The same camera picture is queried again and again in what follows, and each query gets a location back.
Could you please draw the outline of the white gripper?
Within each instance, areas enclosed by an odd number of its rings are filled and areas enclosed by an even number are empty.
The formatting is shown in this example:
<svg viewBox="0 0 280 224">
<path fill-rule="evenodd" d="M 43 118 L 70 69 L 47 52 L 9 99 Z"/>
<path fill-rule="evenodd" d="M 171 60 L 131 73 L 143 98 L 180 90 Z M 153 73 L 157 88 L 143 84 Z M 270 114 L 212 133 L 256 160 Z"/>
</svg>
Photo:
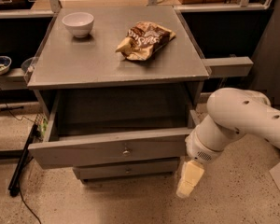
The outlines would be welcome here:
<svg viewBox="0 0 280 224">
<path fill-rule="evenodd" d="M 194 129 L 185 139 L 187 154 L 193 161 L 185 161 L 177 185 L 176 195 L 188 198 L 203 177 L 203 164 L 218 158 L 224 150 L 216 134 L 207 134 Z"/>
</svg>

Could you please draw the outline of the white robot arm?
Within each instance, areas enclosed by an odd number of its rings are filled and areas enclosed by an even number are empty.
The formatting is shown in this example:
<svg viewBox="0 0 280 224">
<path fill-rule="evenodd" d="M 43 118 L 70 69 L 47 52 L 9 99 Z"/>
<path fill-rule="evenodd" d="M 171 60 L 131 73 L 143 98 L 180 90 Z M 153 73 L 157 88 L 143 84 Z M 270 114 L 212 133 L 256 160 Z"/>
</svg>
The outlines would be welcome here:
<svg viewBox="0 0 280 224">
<path fill-rule="evenodd" d="M 209 96 L 206 107 L 207 116 L 185 139 L 189 160 L 182 165 L 176 190 L 180 198 L 190 196 L 207 163 L 248 133 L 280 149 L 280 110 L 263 93 L 223 88 Z"/>
</svg>

